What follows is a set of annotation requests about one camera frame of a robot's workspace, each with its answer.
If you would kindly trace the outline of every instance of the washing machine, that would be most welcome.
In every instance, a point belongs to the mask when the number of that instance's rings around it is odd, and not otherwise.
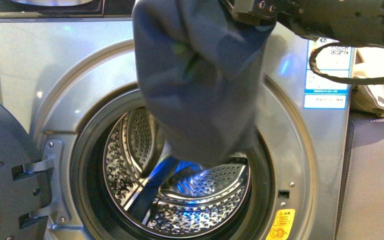
[[[278,24],[255,66],[259,144],[212,168],[164,161],[133,6],[0,0],[0,240],[334,239],[349,88],[307,65],[330,40]],[[332,51],[324,69],[349,74],[352,51]]]

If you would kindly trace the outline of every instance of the gray cloth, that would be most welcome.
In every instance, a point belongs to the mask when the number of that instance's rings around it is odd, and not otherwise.
[[[214,166],[250,148],[263,46],[274,28],[233,22],[218,0],[140,0],[138,85],[174,157]]]

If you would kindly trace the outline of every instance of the washing machine door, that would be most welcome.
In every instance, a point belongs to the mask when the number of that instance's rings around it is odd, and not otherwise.
[[[50,170],[32,170],[40,160],[29,135],[0,105],[0,240],[44,238],[48,217],[40,209],[51,202],[51,188]]]

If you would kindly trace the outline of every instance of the qr code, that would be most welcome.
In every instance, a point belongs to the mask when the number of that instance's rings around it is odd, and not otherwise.
[[[350,47],[349,46],[333,46],[330,54],[332,55],[350,54]]]

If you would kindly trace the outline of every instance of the yellow warning sticker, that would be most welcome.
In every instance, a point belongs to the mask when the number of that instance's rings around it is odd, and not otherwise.
[[[294,223],[295,209],[280,209],[265,240],[286,240]]]

